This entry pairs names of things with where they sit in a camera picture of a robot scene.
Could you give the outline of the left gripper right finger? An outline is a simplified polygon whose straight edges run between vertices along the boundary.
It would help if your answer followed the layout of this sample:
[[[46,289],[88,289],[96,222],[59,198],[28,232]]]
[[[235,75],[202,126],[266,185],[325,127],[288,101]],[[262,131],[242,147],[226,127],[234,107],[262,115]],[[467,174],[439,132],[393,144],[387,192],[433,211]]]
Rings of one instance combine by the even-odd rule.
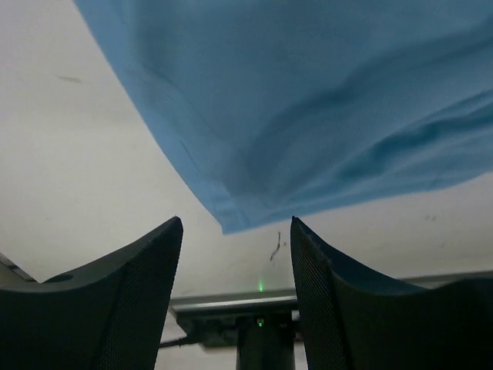
[[[492,281],[422,288],[290,225],[293,276],[311,369],[490,369]]]

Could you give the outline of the light blue shorts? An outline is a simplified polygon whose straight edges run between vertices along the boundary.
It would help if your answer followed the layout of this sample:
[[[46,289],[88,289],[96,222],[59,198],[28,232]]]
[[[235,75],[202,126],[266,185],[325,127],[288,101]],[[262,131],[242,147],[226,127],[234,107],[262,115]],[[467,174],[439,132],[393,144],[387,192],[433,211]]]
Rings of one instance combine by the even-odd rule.
[[[490,1],[79,1],[226,234],[492,169]]]

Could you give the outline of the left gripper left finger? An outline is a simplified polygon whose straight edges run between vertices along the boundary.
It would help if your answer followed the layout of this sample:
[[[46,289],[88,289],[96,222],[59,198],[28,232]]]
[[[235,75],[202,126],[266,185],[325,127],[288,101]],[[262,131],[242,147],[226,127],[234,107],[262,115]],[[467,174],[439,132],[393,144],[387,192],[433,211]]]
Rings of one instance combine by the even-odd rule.
[[[44,283],[1,288],[3,369],[152,369],[179,262],[178,217]]]

